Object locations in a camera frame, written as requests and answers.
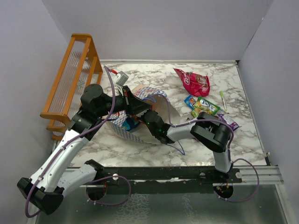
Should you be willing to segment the blue checkered paper bag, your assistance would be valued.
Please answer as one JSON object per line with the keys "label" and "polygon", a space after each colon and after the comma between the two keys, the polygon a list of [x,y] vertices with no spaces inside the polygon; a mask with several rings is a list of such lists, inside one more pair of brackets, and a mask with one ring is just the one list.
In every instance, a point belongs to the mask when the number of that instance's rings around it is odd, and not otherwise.
{"label": "blue checkered paper bag", "polygon": [[[164,122],[168,123],[169,120],[171,120],[173,124],[179,124],[181,122],[179,112],[173,106],[167,106],[170,101],[164,91],[140,84],[132,90],[132,93],[141,100],[151,104],[151,109],[156,111],[158,115],[162,117]],[[151,135],[146,125],[142,122],[140,122],[138,127],[130,131],[122,129],[122,123],[127,117],[125,111],[121,111],[111,115],[106,124],[116,136],[123,139],[148,144],[161,143]]]}

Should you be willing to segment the blue m&m's packet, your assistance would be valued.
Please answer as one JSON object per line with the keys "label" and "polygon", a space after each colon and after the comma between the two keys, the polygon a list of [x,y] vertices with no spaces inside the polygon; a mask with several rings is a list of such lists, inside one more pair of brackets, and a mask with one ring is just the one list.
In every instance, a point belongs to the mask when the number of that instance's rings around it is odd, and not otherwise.
{"label": "blue m&m's packet", "polygon": [[185,100],[184,102],[186,103],[186,105],[188,107],[190,107],[192,110],[194,109],[195,105],[196,105],[196,102],[197,100],[195,100],[192,95],[189,95]]}

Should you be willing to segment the yellow green snack packet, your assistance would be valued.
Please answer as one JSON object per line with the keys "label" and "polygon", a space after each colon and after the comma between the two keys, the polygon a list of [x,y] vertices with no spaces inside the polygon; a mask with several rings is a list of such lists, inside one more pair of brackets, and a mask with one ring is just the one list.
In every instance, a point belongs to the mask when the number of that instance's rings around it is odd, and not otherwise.
{"label": "yellow green snack packet", "polygon": [[201,112],[206,112],[210,115],[215,115],[220,110],[220,107],[206,100],[204,97],[198,97],[191,115],[197,118]]}

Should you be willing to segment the red crisps bag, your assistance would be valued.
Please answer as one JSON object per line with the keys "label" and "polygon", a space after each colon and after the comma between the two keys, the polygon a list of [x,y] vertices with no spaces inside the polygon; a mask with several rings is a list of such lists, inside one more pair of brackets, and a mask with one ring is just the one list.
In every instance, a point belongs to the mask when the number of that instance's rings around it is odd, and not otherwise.
{"label": "red crisps bag", "polygon": [[203,76],[193,72],[185,72],[181,69],[174,69],[181,79],[183,87],[187,92],[195,97],[206,97],[210,92],[210,82],[208,76]]}

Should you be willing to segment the large purple snack bag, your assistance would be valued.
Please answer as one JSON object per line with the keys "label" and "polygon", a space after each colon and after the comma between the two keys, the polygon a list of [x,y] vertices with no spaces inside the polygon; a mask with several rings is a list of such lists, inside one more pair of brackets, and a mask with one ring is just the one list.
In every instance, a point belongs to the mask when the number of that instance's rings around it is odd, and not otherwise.
{"label": "large purple snack bag", "polygon": [[221,120],[221,121],[223,121],[223,122],[225,122],[225,123],[227,123],[232,129],[233,129],[233,131],[235,131],[236,129],[238,129],[240,126],[230,117],[230,116],[228,116],[227,114],[221,114],[221,113],[219,113],[219,114],[217,114],[217,117]]}

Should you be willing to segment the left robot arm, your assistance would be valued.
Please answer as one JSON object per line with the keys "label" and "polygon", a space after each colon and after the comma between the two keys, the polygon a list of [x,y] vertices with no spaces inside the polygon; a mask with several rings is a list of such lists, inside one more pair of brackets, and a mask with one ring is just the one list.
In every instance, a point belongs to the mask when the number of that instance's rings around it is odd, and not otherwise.
{"label": "left robot arm", "polygon": [[113,113],[125,111],[128,116],[140,117],[151,108],[151,104],[136,97],[127,86],[123,87],[121,95],[111,97],[103,92],[99,84],[87,86],[81,96],[81,107],[54,152],[30,178],[23,177],[17,183],[26,198],[26,216],[31,216],[28,213],[29,203],[49,215],[74,189],[85,183],[100,183],[103,172],[94,162],[86,163],[71,175],[63,174],[77,153]]}

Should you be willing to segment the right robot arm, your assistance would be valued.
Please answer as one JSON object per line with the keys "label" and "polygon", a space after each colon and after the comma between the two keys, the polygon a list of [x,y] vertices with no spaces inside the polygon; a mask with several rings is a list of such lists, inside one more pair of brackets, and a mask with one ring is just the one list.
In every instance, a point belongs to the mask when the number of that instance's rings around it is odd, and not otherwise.
{"label": "right robot arm", "polygon": [[166,145],[183,139],[197,139],[213,152],[215,179],[226,182],[231,178],[233,163],[229,149],[234,131],[227,123],[206,112],[179,125],[165,123],[156,111],[146,112],[139,120],[147,126],[152,136]]}

